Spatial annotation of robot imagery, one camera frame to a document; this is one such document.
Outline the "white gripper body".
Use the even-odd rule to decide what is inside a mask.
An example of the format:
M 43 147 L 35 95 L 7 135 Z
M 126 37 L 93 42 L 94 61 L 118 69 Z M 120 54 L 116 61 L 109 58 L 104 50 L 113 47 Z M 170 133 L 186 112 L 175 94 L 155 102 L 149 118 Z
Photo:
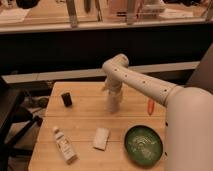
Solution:
M 102 90 L 108 91 L 107 110 L 110 113 L 118 112 L 123 98 L 122 84 L 106 78 Z

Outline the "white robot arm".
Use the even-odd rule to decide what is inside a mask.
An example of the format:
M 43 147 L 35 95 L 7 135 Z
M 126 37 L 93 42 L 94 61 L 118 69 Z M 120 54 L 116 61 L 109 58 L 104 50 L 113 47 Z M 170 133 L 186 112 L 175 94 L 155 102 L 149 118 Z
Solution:
M 128 68 L 126 55 L 105 61 L 105 87 L 110 110 L 120 100 L 123 84 L 166 108 L 164 171 L 213 171 L 213 93 L 140 74 Z

